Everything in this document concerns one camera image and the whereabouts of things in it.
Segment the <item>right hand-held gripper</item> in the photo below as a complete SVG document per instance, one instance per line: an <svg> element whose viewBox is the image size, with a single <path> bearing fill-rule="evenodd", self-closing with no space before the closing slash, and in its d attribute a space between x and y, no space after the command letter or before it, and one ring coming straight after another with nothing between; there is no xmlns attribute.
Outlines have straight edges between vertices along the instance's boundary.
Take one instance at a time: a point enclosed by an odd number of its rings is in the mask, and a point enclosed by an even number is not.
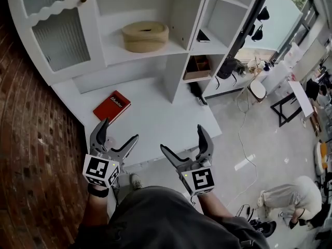
<svg viewBox="0 0 332 249"><path fill-rule="evenodd" d="M179 178L191 197L212 191L215 187L212 170L213 141L202 125L197 125L199 153L196 161L189 157L182 159L163 144L160 149L165 157L177 169Z"/></svg>

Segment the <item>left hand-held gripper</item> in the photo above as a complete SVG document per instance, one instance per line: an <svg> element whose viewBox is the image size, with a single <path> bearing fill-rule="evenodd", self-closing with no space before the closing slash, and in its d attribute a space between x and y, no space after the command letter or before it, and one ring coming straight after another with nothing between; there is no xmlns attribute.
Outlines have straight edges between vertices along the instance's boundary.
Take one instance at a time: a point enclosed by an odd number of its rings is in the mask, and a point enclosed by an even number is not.
<svg viewBox="0 0 332 249"><path fill-rule="evenodd" d="M132 136L119 149L106 150L106 131L109 119L100 121L90 134L90 154L86 154L83 176L88 183L110 188L122 170L124 159L129 155L139 140L139 135Z"/></svg>

